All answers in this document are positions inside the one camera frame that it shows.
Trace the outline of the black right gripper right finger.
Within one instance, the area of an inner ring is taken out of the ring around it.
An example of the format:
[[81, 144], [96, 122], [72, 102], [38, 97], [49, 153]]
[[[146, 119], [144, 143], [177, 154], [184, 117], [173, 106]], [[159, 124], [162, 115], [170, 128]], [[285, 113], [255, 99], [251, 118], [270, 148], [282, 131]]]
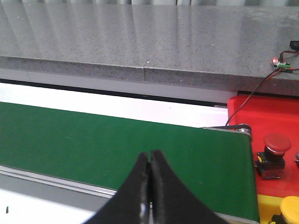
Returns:
[[177, 177], [161, 150], [151, 151], [151, 199], [155, 224], [226, 224]]

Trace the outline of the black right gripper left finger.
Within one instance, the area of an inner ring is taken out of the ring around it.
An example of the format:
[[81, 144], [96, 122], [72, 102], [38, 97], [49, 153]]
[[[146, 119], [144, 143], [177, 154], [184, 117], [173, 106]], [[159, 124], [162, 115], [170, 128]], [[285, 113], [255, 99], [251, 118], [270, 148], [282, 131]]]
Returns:
[[85, 223], [148, 224], [150, 222], [148, 181], [148, 154], [140, 153], [115, 195]]

